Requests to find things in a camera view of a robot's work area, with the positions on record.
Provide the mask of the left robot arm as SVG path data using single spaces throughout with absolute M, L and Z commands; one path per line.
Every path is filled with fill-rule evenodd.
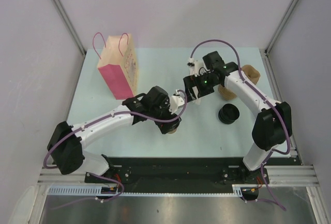
M 59 123 L 47 146 L 43 161 L 45 169 L 58 169 L 62 175 L 79 171 L 95 174 L 102 182 L 114 177 L 114 169 L 105 155 L 96 155 L 85 151 L 93 142 L 107 134 L 146 120 L 153 121 L 162 134 L 174 132 L 181 115 L 177 110 L 185 111 L 186 93 L 178 89 L 170 96 L 159 86 L 152 87 L 148 93 L 141 93 L 122 102 L 117 108 L 80 124 Z

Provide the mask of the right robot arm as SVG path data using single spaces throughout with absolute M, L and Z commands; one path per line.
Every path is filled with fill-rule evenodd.
M 201 62 L 191 57 L 187 65 L 190 74 L 183 81 L 189 102 L 198 103 L 221 85 L 239 97 L 255 117 L 253 145 L 243 158 L 245 166 L 238 171 L 242 182 L 251 183 L 257 178 L 256 169 L 266 162 L 272 150 L 292 135 L 291 107 L 268 97 L 251 83 L 237 63 L 225 63 L 216 51 L 204 56 Z

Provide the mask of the brown paper cup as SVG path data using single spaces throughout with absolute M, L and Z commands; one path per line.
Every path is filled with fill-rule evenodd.
M 176 129 L 173 129 L 173 130 L 170 130 L 170 131 L 168 131 L 168 134 L 173 134 L 173 133 L 175 133 L 177 131 L 177 128 Z

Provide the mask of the pink paper gift bag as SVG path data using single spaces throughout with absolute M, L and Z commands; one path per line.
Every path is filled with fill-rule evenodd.
M 139 66 L 131 34 L 109 36 L 103 39 L 97 69 L 117 100 L 137 94 Z

